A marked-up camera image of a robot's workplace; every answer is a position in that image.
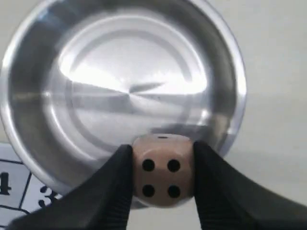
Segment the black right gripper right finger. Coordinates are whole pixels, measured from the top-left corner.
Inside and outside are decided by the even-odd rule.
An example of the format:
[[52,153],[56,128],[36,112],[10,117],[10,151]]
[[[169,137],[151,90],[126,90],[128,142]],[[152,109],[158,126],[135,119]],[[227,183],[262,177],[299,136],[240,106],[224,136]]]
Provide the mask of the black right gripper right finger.
[[196,141],[194,197],[203,230],[305,230],[307,207],[244,176]]

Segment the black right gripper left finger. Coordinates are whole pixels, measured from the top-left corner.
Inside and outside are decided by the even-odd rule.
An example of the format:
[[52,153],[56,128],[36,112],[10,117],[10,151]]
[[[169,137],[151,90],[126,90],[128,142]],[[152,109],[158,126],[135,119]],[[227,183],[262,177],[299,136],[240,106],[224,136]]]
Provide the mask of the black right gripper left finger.
[[9,230],[125,230],[133,197],[132,147],[113,156],[76,189],[29,215]]

